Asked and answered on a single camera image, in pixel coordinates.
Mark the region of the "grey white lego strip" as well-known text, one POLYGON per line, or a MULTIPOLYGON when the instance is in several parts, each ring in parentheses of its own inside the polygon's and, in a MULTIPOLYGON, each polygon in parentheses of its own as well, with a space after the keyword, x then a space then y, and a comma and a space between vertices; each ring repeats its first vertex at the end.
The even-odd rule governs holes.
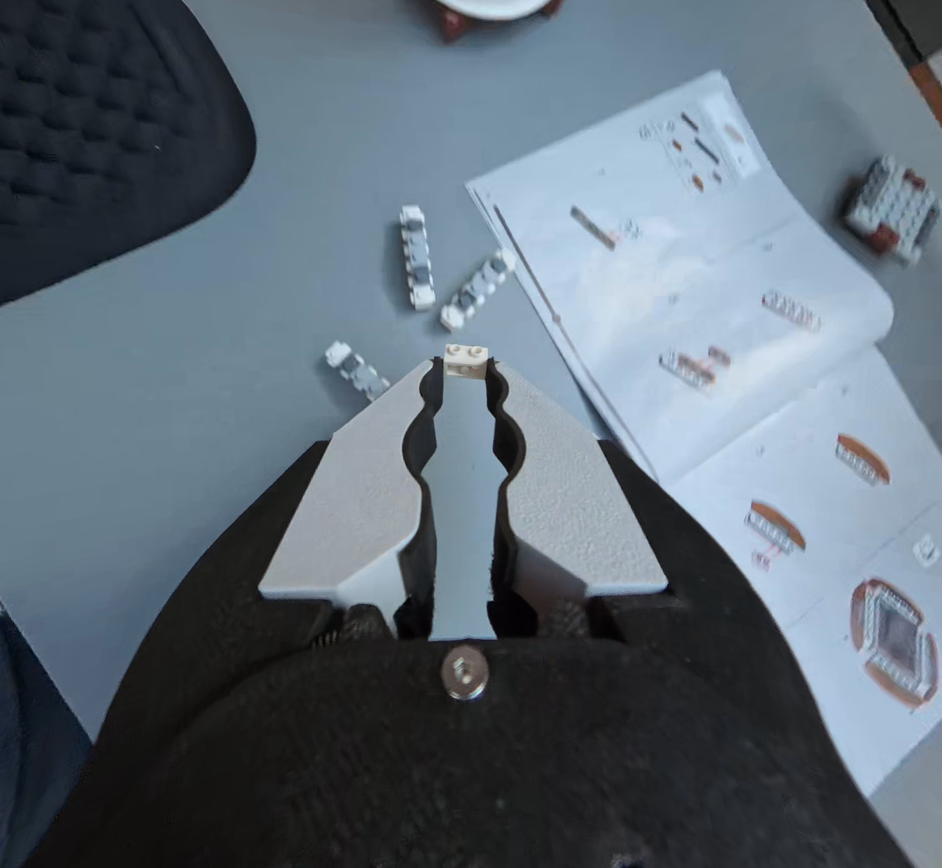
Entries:
POLYGON ((371 403, 391 388, 391 383, 346 342, 333 342, 326 349, 324 358, 331 368, 371 403))
POLYGON ((498 249, 481 262, 440 312, 442 326, 448 332, 461 330, 485 302, 515 272, 517 257, 507 249, 498 249))
POLYGON ((410 303, 416 312, 428 311, 436 304, 436 293, 425 215, 418 206, 405 205, 399 224, 410 303))

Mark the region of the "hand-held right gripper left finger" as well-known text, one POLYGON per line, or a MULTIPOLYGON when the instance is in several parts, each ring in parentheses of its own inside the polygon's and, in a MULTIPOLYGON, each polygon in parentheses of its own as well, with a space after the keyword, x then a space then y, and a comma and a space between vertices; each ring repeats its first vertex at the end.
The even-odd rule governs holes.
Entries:
POLYGON ((437 539, 423 470, 444 397, 422 361, 337 430, 259 581, 268 601, 375 606, 403 639, 430 638, 437 539))

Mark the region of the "white lego brick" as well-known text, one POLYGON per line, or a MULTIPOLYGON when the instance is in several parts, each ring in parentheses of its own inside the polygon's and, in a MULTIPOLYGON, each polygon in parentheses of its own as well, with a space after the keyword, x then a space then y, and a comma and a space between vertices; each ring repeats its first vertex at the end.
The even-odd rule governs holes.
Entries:
POLYGON ((443 356, 444 376, 483 381, 488 374, 489 361, 489 349, 486 347, 449 343, 445 345, 443 356))

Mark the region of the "person's blue clothing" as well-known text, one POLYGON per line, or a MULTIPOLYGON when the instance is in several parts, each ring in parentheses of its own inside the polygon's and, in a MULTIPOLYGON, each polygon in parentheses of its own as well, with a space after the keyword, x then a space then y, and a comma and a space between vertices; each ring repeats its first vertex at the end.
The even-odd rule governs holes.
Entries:
POLYGON ((1 615, 1 865, 23 866, 61 812, 88 734, 14 624, 1 615))

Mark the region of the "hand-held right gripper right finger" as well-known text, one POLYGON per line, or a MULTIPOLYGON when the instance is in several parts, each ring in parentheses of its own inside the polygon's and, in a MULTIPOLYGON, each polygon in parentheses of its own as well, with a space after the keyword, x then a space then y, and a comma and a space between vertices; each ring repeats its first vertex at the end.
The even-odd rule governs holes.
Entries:
POLYGON ((489 359, 497 496, 488 618, 537 633, 560 602, 654 595, 668 579, 600 441, 508 363, 489 359))

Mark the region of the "black textured wrist rest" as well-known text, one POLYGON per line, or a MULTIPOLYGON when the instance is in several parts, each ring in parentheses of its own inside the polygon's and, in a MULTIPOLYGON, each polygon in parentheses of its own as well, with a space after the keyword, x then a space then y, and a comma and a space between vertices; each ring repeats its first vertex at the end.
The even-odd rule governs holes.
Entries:
POLYGON ((1 0, 3 306, 199 221, 255 156, 182 0, 1 0))

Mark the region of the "grey brown lego assembly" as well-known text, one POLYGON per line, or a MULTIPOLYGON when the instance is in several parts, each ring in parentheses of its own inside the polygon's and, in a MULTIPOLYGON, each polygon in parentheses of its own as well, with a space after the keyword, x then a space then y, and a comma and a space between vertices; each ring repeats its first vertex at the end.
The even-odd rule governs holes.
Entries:
POLYGON ((912 167, 877 157, 843 211, 850 231, 878 256, 919 262, 940 218, 940 196, 912 167))

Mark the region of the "lego instruction booklet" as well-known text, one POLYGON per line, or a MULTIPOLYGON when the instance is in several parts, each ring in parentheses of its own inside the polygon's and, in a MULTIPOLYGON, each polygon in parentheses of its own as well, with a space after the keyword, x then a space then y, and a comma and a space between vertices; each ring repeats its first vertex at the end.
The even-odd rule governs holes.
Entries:
POLYGON ((872 795, 940 723, 940 450, 893 307, 712 72, 466 183, 611 433, 727 551, 872 795))

